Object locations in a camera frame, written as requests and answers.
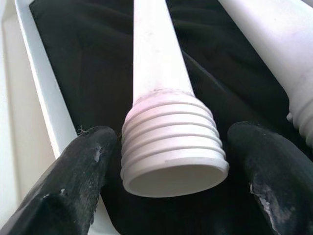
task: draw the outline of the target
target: white plastic tube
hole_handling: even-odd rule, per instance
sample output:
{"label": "white plastic tube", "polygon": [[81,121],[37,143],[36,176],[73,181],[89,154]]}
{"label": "white plastic tube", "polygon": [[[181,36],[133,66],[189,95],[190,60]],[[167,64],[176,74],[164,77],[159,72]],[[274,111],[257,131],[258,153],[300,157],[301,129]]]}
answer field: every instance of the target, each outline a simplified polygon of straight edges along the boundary
{"label": "white plastic tube", "polygon": [[286,91],[287,118],[313,146],[313,8],[300,0],[219,1]]}
{"label": "white plastic tube", "polygon": [[195,98],[165,0],[134,1],[134,103],[122,129],[124,188],[171,197],[222,182],[212,113]]}

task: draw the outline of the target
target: white pipe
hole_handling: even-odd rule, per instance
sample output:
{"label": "white pipe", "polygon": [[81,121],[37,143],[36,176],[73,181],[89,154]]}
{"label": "white pipe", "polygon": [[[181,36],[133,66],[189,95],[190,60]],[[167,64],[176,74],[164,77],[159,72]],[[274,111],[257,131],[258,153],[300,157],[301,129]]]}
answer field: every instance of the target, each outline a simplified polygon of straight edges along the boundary
{"label": "white pipe", "polygon": [[285,89],[288,120],[313,146],[313,8],[300,0],[219,1]]}
{"label": "white pipe", "polygon": [[134,1],[134,103],[122,129],[124,188],[170,197],[222,182],[228,163],[194,96],[165,0]]}

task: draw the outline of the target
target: white surface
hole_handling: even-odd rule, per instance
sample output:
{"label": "white surface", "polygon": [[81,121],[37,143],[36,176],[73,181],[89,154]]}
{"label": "white surface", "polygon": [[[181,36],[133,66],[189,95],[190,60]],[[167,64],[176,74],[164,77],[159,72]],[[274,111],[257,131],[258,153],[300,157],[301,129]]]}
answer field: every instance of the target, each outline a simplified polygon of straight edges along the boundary
{"label": "white surface", "polygon": [[172,197],[228,173],[211,111],[194,97],[165,0],[134,1],[134,102],[122,128],[126,191]]}
{"label": "white surface", "polygon": [[313,8],[300,0],[220,3],[285,89],[288,118],[313,146]]}
{"label": "white surface", "polygon": [[[25,36],[37,30],[29,21],[27,3],[19,1],[24,39],[28,40],[25,48],[14,1],[0,1],[0,187],[5,189],[0,190],[0,227],[55,157],[76,137],[39,34]],[[89,235],[118,234],[100,200]]]}

